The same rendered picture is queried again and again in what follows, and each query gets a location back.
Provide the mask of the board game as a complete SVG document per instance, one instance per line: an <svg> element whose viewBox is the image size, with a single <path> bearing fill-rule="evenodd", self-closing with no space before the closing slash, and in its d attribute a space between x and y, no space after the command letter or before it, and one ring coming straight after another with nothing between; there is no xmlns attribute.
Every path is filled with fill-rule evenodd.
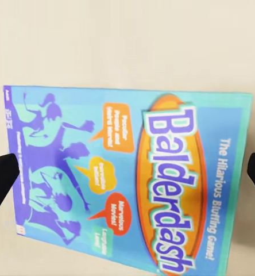
<svg viewBox="0 0 255 276"><path fill-rule="evenodd" d="M17 233L160 276L225 276L251 93L2 92Z"/></svg>

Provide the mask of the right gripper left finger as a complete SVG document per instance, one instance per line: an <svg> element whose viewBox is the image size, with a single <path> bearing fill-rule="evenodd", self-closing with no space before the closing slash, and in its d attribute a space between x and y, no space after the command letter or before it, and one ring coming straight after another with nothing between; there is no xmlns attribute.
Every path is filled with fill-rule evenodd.
<svg viewBox="0 0 255 276"><path fill-rule="evenodd" d="M0 206L20 174L14 153L0 156Z"/></svg>

